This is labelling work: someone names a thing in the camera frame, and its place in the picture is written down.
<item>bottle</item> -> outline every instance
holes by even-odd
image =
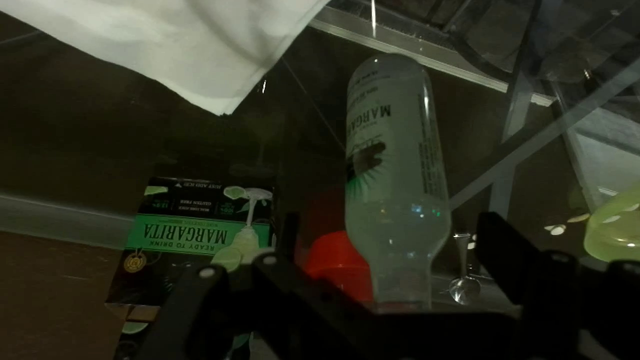
[[[375,310],[429,310],[453,220],[433,88],[412,57],[375,55],[350,78],[344,217],[370,263]]]

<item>bottle cap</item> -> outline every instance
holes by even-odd
[[[344,229],[317,237],[305,262],[305,272],[332,282],[360,303],[373,301],[370,267]]]

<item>bottle label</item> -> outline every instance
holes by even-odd
[[[412,195],[446,195],[422,67],[373,66],[358,73],[350,86],[346,126],[350,195],[385,202],[401,185]]]

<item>white cloth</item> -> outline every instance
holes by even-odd
[[[231,114],[327,0],[0,0],[97,57]]]

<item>box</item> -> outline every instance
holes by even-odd
[[[154,175],[131,227],[108,301],[160,305],[186,267],[215,262],[234,269],[271,249],[271,180],[227,178],[217,183]]]

